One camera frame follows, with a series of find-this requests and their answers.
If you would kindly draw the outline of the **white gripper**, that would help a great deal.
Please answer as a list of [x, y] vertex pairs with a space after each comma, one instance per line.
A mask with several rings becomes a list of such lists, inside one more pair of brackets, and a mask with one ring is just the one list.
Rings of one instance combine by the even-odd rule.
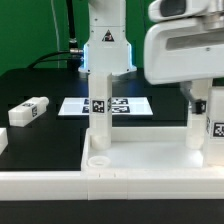
[[206, 30], [200, 18], [154, 25], [144, 41], [144, 75], [154, 85], [181, 82], [190, 112], [205, 113], [208, 82], [199, 80], [224, 77], [224, 29]]

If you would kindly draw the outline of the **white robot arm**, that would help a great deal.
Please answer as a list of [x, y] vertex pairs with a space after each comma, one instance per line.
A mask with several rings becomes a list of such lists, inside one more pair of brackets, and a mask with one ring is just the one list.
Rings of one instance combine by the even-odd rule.
[[[83, 48], [83, 73], [119, 76], [136, 69], [126, 39], [126, 0], [88, 0], [90, 36]], [[224, 76], [224, 0], [154, 0], [155, 24], [144, 40], [144, 74], [151, 84], [179, 83], [192, 112], [207, 102], [190, 93], [194, 80]]]

